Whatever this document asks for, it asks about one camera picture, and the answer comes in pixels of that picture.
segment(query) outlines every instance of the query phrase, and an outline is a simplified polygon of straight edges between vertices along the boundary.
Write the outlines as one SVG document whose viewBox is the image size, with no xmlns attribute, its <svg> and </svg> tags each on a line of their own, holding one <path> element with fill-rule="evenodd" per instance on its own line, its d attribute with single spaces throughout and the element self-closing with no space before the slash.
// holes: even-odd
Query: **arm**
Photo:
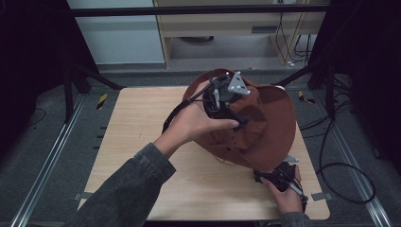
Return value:
<svg viewBox="0 0 401 227">
<path fill-rule="evenodd" d="M 295 167 L 295 178 L 299 183 L 301 182 L 298 166 Z M 282 215 L 281 224 L 283 227 L 310 226 L 310 219 L 303 211 L 301 197 L 292 188 L 289 187 L 286 191 L 281 192 L 269 180 L 261 178 L 261 181 L 274 196 L 278 210 Z"/>
<path fill-rule="evenodd" d="M 200 91 L 208 81 L 201 83 Z M 235 128 L 231 119 L 211 119 L 202 102 L 181 110 L 169 128 L 122 165 L 87 200 L 65 226 L 142 226 L 161 187 L 175 172 L 168 158 L 202 134 Z"/>
</svg>

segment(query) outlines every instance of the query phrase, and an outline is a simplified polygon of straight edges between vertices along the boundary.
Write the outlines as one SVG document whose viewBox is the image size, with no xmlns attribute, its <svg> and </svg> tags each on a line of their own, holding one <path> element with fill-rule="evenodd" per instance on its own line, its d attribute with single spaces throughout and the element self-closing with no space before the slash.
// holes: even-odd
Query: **hand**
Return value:
<svg viewBox="0 0 401 227">
<path fill-rule="evenodd" d="M 197 94 L 207 84 L 209 81 L 200 83 L 194 94 Z M 239 123 L 232 119 L 210 118 L 203 108 L 203 102 L 194 101 L 174 117 L 168 129 L 153 144 L 166 157 L 170 157 L 181 145 L 193 141 L 209 131 L 232 129 L 238 125 Z"/>
<path fill-rule="evenodd" d="M 296 183 L 297 180 L 299 183 L 301 182 L 301 174 L 298 166 L 295 167 L 295 178 Z M 304 212 L 301 197 L 292 188 L 289 187 L 286 191 L 281 192 L 271 181 L 265 178 L 261 178 L 260 180 L 274 196 L 274 200 L 277 203 L 281 215 L 290 212 Z"/>
</svg>

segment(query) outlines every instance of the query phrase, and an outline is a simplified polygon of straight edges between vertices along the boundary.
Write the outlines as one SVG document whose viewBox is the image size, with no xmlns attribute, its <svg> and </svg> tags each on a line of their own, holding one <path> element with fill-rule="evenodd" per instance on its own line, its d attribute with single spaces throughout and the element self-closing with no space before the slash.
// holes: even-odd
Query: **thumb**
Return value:
<svg viewBox="0 0 401 227">
<path fill-rule="evenodd" d="M 232 119 L 212 119 L 212 131 L 228 130 L 238 127 L 239 123 Z"/>
</svg>

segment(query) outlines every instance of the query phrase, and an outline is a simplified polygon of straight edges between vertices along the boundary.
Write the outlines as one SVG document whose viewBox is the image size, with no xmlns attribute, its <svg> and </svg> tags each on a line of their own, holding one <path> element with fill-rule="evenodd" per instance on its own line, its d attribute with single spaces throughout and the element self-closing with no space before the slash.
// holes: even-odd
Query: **white cabinet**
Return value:
<svg viewBox="0 0 401 227">
<path fill-rule="evenodd" d="M 71 9 L 153 7 L 151 0 L 67 1 Z M 77 22 L 99 66 L 165 64 L 155 16 L 77 17 Z"/>
</svg>

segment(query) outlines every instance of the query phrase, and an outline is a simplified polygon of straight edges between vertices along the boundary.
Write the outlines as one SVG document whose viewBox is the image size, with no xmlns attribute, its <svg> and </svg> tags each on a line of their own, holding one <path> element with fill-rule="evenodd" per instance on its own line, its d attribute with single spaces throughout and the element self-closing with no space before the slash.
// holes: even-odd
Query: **finger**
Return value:
<svg viewBox="0 0 401 227">
<path fill-rule="evenodd" d="M 239 123 L 232 119 L 211 119 L 211 131 L 228 130 L 238 127 Z"/>
<path fill-rule="evenodd" d="M 277 187 L 268 179 L 261 177 L 260 181 L 268 188 L 268 190 L 271 192 L 271 194 L 273 194 L 273 196 L 280 193 Z"/>
<path fill-rule="evenodd" d="M 209 84 L 209 83 L 210 83 L 209 80 L 206 80 L 206 81 L 204 81 L 204 82 L 198 84 L 197 90 L 195 91 L 194 94 L 200 92 L 200 91 L 201 91 L 204 87 L 206 87 L 206 85 Z"/>
<path fill-rule="evenodd" d="M 298 166 L 295 166 L 295 178 L 298 182 L 301 182 L 301 172 Z"/>
</svg>

